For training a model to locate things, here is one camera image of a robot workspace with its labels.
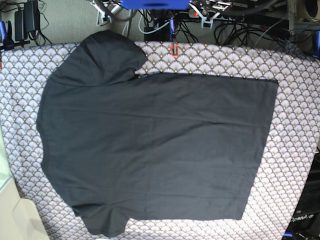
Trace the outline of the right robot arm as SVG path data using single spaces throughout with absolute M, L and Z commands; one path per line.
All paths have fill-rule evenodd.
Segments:
M 97 10 L 96 26 L 102 27 L 112 23 L 112 16 L 107 13 L 109 10 L 113 15 L 117 15 L 123 8 L 116 0 L 89 0 L 89 3 Z

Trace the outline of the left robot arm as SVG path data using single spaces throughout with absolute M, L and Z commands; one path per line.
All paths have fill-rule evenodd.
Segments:
M 200 20 L 201 28 L 212 29 L 214 20 L 233 5 L 230 0 L 190 0 L 188 16 Z

